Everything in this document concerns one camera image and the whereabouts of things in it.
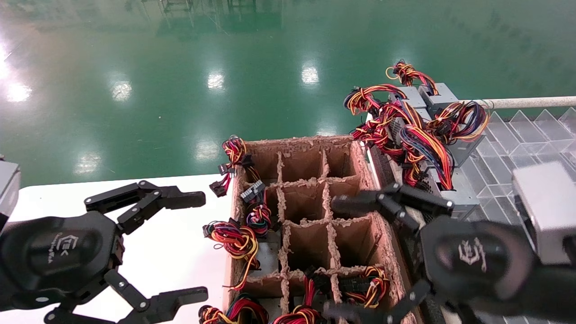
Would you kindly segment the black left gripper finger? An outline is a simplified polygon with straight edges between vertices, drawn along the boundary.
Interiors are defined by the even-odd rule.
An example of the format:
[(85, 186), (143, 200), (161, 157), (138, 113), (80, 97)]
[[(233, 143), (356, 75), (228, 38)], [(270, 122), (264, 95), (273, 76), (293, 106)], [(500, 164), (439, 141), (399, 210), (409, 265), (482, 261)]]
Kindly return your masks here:
[[(132, 311), (120, 324), (159, 324), (174, 320), (179, 309), (187, 304), (202, 303), (208, 300), (206, 287), (194, 287), (176, 291), (162, 292), (146, 299), (117, 270), (103, 275), (107, 285), (122, 297)], [(63, 303), (45, 316), (46, 324), (108, 324), (109, 320), (74, 314), (75, 303)]]
[(117, 225), (122, 234), (133, 233), (164, 208), (177, 210), (202, 207), (205, 204), (206, 195), (202, 191), (181, 192), (177, 186), (160, 187), (145, 180), (85, 199), (88, 212), (97, 211), (105, 214), (130, 206), (131, 209), (117, 218)]

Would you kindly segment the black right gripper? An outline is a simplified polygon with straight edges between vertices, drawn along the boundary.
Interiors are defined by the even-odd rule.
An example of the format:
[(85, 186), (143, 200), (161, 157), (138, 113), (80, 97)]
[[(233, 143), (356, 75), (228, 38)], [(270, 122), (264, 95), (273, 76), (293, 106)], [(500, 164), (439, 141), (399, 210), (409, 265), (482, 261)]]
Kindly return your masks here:
[[(415, 187), (391, 183), (380, 191), (333, 197), (333, 211), (379, 212), (396, 230), (417, 234), (406, 207), (450, 216), (454, 203)], [(575, 321), (575, 270), (543, 264), (518, 226), (440, 217), (419, 232), (427, 279), (389, 311), (327, 302), (323, 314), (356, 324), (400, 324), (428, 295), (454, 304), (463, 324), (482, 324), (473, 310), (554, 322)]]

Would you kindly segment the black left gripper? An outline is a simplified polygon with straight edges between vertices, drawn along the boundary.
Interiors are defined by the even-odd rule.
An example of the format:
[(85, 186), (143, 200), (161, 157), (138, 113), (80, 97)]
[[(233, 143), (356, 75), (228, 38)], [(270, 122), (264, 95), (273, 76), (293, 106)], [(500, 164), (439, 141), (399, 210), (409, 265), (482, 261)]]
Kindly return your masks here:
[(118, 225), (96, 211), (10, 222), (0, 242), (2, 311), (88, 303), (124, 252)]

